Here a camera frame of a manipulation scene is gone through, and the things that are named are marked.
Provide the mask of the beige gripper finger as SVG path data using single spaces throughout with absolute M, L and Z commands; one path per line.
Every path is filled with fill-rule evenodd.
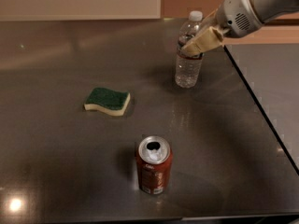
M 203 34 L 205 32 L 217 32 L 218 22 L 216 19 L 216 13 L 217 11 L 214 10 L 203 19 L 201 23 L 200 34 Z
M 181 49 L 182 53 L 188 57 L 199 55 L 207 51 L 213 50 L 222 45 L 223 32 L 218 27 L 217 32 L 200 32 L 190 39 Z

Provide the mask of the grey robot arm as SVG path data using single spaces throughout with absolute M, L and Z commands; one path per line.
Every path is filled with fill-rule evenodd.
M 223 39 L 241 38 L 260 30 L 266 23 L 299 11 L 299 0 L 223 0 L 209 14 L 195 37 L 182 48 L 195 56 L 222 45 Z

